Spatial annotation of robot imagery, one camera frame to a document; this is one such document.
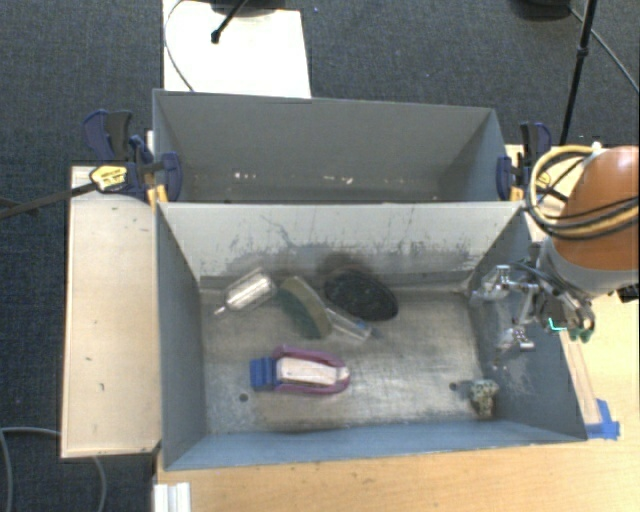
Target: green sponge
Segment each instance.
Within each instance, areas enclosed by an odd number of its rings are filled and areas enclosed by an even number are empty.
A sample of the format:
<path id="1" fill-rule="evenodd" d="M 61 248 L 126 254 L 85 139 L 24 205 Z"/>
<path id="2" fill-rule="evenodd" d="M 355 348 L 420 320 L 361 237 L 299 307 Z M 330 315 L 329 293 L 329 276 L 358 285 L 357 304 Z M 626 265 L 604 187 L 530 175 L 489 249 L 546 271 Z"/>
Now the green sponge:
<path id="1" fill-rule="evenodd" d="M 331 320 L 322 299 L 298 276 L 285 279 L 278 290 L 284 311 L 293 319 L 303 336 L 325 338 L 332 331 Z"/>

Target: blue tape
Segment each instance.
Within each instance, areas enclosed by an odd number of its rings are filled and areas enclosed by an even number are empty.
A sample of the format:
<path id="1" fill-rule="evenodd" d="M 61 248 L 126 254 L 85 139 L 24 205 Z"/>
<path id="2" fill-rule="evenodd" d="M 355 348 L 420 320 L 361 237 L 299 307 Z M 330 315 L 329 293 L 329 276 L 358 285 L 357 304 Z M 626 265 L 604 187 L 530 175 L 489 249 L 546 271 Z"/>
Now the blue tape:
<path id="1" fill-rule="evenodd" d="M 611 419 L 607 402 L 596 398 L 596 403 L 600 410 L 602 423 L 585 425 L 589 439 L 612 439 L 617 441 L 618 437 L 620 437 L 620 422 Z"/>

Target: black stand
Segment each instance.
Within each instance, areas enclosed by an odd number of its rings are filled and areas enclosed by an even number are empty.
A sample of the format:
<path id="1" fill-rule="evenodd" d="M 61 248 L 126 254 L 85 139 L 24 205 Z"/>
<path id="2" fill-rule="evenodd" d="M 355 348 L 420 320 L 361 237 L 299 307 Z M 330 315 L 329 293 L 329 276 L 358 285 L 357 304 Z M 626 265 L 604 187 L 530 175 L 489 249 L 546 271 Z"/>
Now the black stand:
<path id="1" fill-rule="evenodd" d="M 231 9 L 231 12 L 227 14 L 227 17 L 224 20 L 222 20 L 222 23 L 220 23 L 220 26 L 217 29 L 215 29 L 213 32 L 211 32 L 211 42 L 213 44 L 218 44 L 220 42 L 220 36 L 222 35 L 222 31 L 227 27 L 227 25 L 233 19 L 233 17 L 236 14 L 238 14 L 238 11 L 242 9 L 248 1 L 249 0 L 238 0 L 236 5 L 233 6 L 233 9 Z"/>
<path id="2" fill-rule="evenodd" d="M 582 74 L 582 64 L 587 55 L 589 55 L 589 37 L 591 36 L 591 25 L 596 14 L 597 0 L 587 0 L 587 6 L 584 13 L 584 21 L 582 22 L 582 32 L 580 34 L 580 43 L 578 44 L 578 52 L 576 56 L 576 67 L 573 71 L 573 81 L 571 82 L 571 90 L 569 91 L 569 101 L 567 110 L 564 113 L 564 124 L 562 125 L 562 135 L 560 135 L 560 145 L 567 143 L 567 135 L 569 134 L 569 125 L 571 124 L 571 116 L 573 115 L 573 106 L 576 102 L 578 93 L 578 84 L 580 83 L 580 75 Z"/>

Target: small metal object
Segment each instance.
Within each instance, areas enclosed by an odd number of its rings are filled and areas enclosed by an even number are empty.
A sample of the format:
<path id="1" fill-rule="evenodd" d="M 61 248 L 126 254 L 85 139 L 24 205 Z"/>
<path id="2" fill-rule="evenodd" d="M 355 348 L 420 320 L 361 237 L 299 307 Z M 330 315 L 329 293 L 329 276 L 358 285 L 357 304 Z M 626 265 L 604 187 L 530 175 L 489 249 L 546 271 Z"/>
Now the small metal object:
<path id="1" fill-rule="evenodd" d="M 253 309 L 268 301 L 277 291 L 271 277 L 262 268 L 257 268 L 229 285 L 224 293 L 224 306 L 216 309 L 214 314 Z"/>

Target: blue clamp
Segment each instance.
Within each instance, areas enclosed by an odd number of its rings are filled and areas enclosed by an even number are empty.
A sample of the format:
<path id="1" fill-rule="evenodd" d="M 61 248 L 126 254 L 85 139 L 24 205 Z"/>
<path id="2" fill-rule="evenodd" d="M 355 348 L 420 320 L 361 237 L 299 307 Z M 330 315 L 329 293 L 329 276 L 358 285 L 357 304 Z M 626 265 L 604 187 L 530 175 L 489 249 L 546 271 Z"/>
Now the blue clamp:
<path id="1" fill-rule="evenodd" d="M 531 170 L 537 160 L 551 149 L 551 132 L 542 123 L 521 123 L 523 153 L 518 153 L 518 164 L 514 166 L 506 155 L 498 157 L 496 165 L 496 190 L 498 197 L 509 199 L 512 187 L 526 189 L 531 180 Z"/>
<path id="2" fill-rule="evenodd" d="M 128 136 L 131 112 L 107 112 L 96 110 L 82 123 L 84 141 L 101 163 L 117 162 L 127 171 L 126 184 L 101 190 L 146 200 L 151 185 L 145 183 L 144 175 L 152 173 L 156 185 L 164 185 L 169 201 L 177 201 L 182 189 L 182 167 L 178 154 L 170 151 L 162 154 L 160 162 L 154 163 L 153 153 L 139 135 Z"/>

